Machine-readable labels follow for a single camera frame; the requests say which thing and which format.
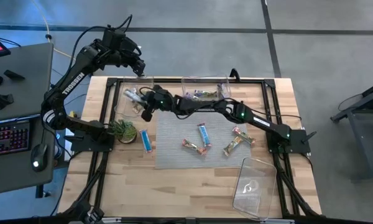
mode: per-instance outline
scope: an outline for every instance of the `clear plastic container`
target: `clear plastic container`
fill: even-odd
[[[181,79],[183,97],[196,100],[220,100],[231,97],[231,87],[227,76],[183,77]]]
[[[233,208],[246,218],[268,219],[275,180],[276,168],[272,164],[245,158],[237,180]]]
[[[143,109],[138,108],[137,105],[124,94],[125,90],[130,90],[135,93],[139,93],[141,87],[154,87],[154,78],[129,78],[124,77],[123,82],[119,90],[119,99],[117,99],[117,105],[114,107],[116,113],[121,114],[123,117],[135,118],[141,115]]]

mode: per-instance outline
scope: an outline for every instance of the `gray floor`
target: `gray floor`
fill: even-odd
[[[119,24],[133,13],[132,27],[264,29],[259,0],[39,0],[54,26]],[[373,0],[267,0],[273,29],[373,30]],[[0,25],[42,25],[28,0],[0,0]],[[79,32],[52,32],[56,48],[70,53]],[[45,42],[44,31],[0,30],[0,37],[22,45]],[[149,75],[207,76],[235,67],[244,77],[274,77],[266,34],[130,32],[142,46]],[[86,34],[79,48],[100,38]],[[323,214],[373,222],[373,180],[352,184],[364,170],[347,121],[329,117],[345,98],[373,85],[373,35],[274,35],[282,77],[293,82],[303,125],[317,131],[312,161]],[[65,73],[69,59],[55,54],[53,68]],[[96,75],[132,75],[129,68],[106,68]],[[59,79],[52,73],[52,82]],[[81,85],[69,97],[86,93]],[[84,98],[67,110],[80,113]],[[56,170],[46,188],[53,197],[34,198],[34,189],[0,194],[0,219],[48,215],[62,188],[65,170]]]

